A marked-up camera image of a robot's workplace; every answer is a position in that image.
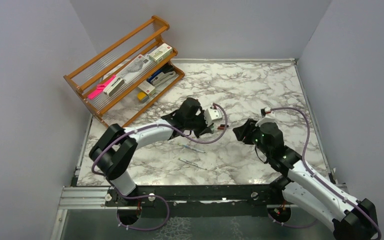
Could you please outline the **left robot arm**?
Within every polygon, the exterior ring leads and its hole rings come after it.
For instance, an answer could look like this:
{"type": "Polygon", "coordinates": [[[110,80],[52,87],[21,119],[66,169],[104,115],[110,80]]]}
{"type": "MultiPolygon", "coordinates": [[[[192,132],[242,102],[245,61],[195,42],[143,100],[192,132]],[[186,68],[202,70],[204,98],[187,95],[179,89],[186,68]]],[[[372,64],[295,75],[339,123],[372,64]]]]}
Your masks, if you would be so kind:
{"type": "Polygon", "coordinates": [[[222,117],[215,106],[203,109],[197,99],[188,97],[181,106],[155,122],[137,127],[110,125],[89,151],[92,166],[97,167],[109,183],[117,189],[124,205],[137,200],[137,185],[128,173],[136,150],[150,144],[169,141],[192,132],[196,138],[211,134],[214,122],[222,117]]]}

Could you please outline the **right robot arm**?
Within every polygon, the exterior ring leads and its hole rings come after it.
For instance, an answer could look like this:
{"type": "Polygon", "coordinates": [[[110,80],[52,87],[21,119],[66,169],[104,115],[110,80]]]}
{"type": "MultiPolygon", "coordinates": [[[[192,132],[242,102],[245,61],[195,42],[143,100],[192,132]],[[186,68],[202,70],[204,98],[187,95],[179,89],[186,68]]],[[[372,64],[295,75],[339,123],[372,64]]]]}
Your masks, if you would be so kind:
{"type": "Polygon", "coordinates": [[[272,202],[286,200],[299,206],[323,223],[336,240],[370,240],[378,236],[375,205],[367,198],[357,199],[319,175],[285,144],[275,122],[259,124],[249,118],[233,132],[239,142],[253,145],[266,157],[266,163],[281,173],[279,184],[268,190],[272,202]]]}

